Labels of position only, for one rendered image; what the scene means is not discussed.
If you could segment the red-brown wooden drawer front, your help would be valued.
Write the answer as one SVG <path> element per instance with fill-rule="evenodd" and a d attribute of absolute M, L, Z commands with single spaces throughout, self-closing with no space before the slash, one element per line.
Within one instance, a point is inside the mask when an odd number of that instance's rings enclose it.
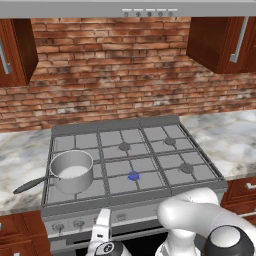
<path fill-rule="evenodd" d="M 249 201 L 247 203 L 239 203 L 239 204 L 232 205 L 230 207 L 230 210 L 232 212 L 236 213 L 237 215 L 241 215 L 241 214 L 244 214 L 244 213 L 250 213 L 250 212 L 256 211 L 256 201 Z M 246 219 L 251 224 L 256 226 L 256 215 L 248 216 L 248 217 L 242 217 L 242 218 Z"/>
<path fill-rule="evenodd" d="M 228 182 L 228 190 L 224 193 L 221 204 L 231 205 L 235 203 L 256 200 L 256 189 L 247 189 L 246 183 L 256 185 L 256 176 L 231 180 Z"/>

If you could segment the grey range hood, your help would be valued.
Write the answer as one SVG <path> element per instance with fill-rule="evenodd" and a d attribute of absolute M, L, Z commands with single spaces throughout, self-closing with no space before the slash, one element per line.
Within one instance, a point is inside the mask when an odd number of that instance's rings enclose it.
<path fill-rule="evenodd" d="M 256 0 L 0 0 L 0 18 L 256 16 Z"/>

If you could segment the red-brown wooden wall cupboard door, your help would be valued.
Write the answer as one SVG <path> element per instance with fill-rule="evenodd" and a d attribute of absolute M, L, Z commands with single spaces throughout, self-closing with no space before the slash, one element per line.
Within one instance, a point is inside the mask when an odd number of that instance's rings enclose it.
<path fill-rule="evenodd" d="M 12 73 L 6 75 L 0 58 L 0 87 L 27 86 L 38 64 L 30 19 L 0 19 L 0 40 Z"/>
<path fill-rule="evenodd" d="M 256 17 L 249 17 L 238 61 L 236 50 L 244 17 L 193 17 L 186 55 L 216 74 L 256 72 Z"/>

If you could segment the grey gas stove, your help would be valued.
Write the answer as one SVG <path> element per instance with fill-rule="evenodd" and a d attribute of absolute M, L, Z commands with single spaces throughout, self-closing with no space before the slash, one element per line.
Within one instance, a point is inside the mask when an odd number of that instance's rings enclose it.
<path fill-rule="evenodd" d="M 54 256 L 75 255 L 88 246 L 101 209 L 111 210 L 112 237 L 127 240 L 163 233 L 158 204 L 183 192 L 208 187 L 221 198 L 227 181 L 176 116 L 55 126 L 48 159 L 68 150 L 88 152 L 91 186 L 75 195 L 44 182 L 41 218 Z M 131 181 L 131 171 L 140 178 Z M 82 229 L 74 220 L 83 220 Z M 61 233 L 52 225 L 62 223 Z"/>

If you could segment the black oven door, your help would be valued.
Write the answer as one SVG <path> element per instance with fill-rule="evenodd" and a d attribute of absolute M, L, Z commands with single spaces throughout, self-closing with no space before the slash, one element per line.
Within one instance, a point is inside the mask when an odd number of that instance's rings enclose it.
<path fill-rule="evenodd" d="M 79 249 L 77 256 L 155 256 L 166 237 L 164 232 L 124 241 L 113 240 L 99 245 L 92 253 L 89 249 Z"/>

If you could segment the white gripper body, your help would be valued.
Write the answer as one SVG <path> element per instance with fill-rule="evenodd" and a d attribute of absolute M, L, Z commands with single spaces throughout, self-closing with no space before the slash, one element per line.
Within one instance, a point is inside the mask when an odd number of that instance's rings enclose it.
<path fill-rule="evenodd" d="M 93 227 L 96 233 L 108 233 L 111 228 L 111 210 L 103 208 L 96 220 Z"/>

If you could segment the red-brown wooden base cupboard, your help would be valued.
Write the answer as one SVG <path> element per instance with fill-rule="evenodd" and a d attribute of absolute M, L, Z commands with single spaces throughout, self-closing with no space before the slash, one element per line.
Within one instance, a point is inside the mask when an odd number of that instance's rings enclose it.
<path fill-rule="evenodd" d="M 0 216 L 0 256 L 52 256 L 39 210 Z"/>

